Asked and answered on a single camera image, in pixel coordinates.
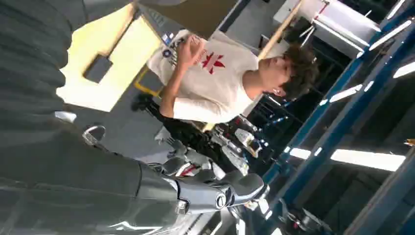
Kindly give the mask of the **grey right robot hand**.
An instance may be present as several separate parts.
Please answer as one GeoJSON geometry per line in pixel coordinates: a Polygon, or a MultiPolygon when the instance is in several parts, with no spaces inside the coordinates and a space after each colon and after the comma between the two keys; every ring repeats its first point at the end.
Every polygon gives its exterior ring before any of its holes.
{"type": "Polygon", "coordinates": [[[256,174],[169,176],[88,145],[68,123],[0,126],[3,235],[170,235],[192,215],[257,199],[256,174]]]}

